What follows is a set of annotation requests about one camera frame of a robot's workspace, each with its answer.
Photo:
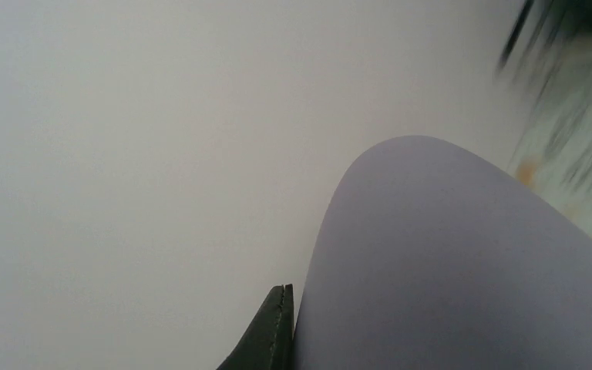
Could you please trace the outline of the lilac plastic cup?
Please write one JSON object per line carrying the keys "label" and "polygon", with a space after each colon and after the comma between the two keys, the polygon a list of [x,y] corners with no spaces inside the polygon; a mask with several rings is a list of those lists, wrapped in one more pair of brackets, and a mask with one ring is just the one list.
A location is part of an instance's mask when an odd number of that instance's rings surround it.
{"label": "lilac plastic cup", "polygon": [[296,369],[592,369],[592,240],[444,140],[359,156],[308,268]]}

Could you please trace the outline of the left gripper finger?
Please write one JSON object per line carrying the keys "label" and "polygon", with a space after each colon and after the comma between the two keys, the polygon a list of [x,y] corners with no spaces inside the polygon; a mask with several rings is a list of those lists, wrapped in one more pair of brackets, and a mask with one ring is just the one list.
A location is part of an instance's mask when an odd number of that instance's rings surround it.
{"label": "left gripper finger", "polygon": [[269,290],[232,352],[219,370],[287,370],[293,368],[293,285]]}

